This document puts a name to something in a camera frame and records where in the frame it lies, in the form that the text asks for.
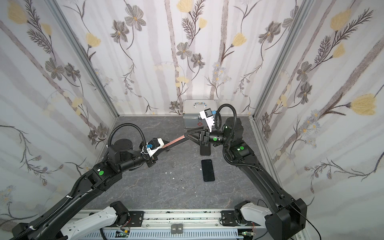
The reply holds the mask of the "black phone with pink edge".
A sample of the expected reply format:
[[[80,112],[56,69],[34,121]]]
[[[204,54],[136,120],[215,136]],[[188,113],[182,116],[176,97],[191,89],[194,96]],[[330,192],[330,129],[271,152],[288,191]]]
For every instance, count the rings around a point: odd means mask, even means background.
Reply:
[[[164,150],[168,150],[168,149],[171,149],[173,147],[176,147],[184,142],[188,141],[188,139],[185,137],[185,136],[180,136],[179,138],[165,144],[162,149]]]

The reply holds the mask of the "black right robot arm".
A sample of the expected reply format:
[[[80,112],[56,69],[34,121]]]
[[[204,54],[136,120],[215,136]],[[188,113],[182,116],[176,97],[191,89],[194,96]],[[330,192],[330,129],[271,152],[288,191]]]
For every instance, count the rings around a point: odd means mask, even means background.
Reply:
[[[243,133],[241,120],[230,117],[220,130],[192,129],[185,138],[201,146],[222,145],[225,161],[244,172],[267,203],[262,208],[243,201],[235,206],[233,217],[222,219],[223,225],[252,222],[265,227],[274,240],[288,240],[306,227],[308,206],[302,199],[294,199],[271,177],[244,141]]]

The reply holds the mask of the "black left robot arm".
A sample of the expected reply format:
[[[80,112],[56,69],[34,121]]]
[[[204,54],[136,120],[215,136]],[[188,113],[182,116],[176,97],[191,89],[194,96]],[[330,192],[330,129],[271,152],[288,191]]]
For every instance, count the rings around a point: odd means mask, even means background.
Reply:
[[[71,191],[54,207],[30,223],[21,223],[13,228],[15,240],[69,240],[66,224],[93,199],[106,192],[120,181],[123,172],[139,168],[142,164],[152,165],[155,153],[164,146],[162,139],[152,139],[141,144],[140,151],[133,150],[128,139],[121,139],[108,145],[103,160],[80,176]]]

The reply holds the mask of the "blue phone black screen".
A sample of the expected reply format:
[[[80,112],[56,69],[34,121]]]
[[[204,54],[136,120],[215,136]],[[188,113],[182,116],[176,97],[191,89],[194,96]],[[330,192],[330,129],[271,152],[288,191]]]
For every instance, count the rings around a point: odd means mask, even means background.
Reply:
[[[201,160],[204,182],[214,182],[215,173],[212,160]]]

